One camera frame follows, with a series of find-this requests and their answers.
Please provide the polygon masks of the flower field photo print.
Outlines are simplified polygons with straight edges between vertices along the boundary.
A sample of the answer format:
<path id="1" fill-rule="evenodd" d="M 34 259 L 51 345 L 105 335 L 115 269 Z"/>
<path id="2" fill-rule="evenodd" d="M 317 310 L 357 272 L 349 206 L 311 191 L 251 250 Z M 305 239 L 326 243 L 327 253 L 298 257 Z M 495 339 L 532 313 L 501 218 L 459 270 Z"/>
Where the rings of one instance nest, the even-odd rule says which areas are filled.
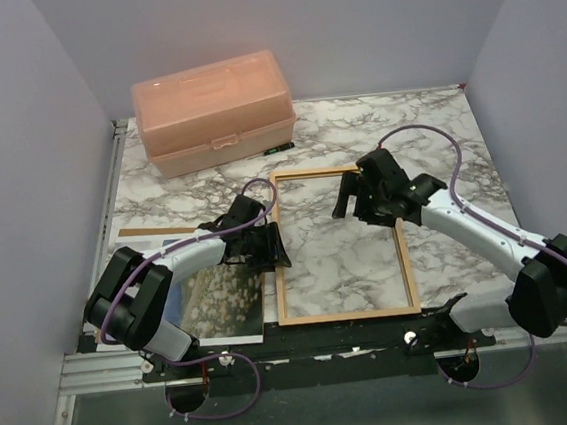
<path id="1" fill-rule="evenodd" d="M 263 334 L 263 276 L 244 265 L 208 267 L 170 289 L 164 316 L 197 338 L 238 337 L 258 343 Z M 116 344 L 103 336 L 105 344 Z"/>

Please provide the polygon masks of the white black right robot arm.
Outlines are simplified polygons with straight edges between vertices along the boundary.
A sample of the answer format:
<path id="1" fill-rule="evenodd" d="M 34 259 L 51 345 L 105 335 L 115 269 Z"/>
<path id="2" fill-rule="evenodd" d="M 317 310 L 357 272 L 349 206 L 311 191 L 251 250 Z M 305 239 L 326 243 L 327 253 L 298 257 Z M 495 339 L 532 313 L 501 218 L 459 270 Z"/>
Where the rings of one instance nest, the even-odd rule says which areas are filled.
<path id="1" fill-rule="evenodd" d="M 567 235 L 548 239 L 479 213 L 446 183 L 429 174 L 408 178 L 402 169 L 345 172 L 333 218 L 354 216 L 393 227 L 399 220 L 442 233 L 493 264 L 510 282 L 493 292 L 450 298 L 436 325 L 437 340 L 457 349 L 472 333 L 518 327 L 548 338 L 567 323 Z"/>

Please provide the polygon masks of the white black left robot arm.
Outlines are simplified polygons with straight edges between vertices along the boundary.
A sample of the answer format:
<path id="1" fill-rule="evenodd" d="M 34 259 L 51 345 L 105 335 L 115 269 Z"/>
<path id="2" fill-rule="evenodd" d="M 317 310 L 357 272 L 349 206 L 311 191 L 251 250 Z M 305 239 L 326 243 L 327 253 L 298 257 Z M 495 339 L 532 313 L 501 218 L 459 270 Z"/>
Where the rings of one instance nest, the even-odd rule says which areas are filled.
<path id="1" fill-rule="evenodd" d="M 84 321 L 118 345 L 163 357 L 172 374 L 187 378 L 199 366 L 199 354 L 193 348 L 197 338 L 164 316 L 169 291 L 208 267 L 235 262 L 257 274 L 289 267 L 278 224 L 242 224 L 229 229 L 203 224 L 150 254 L 121 247 L 91 292 Z"/>

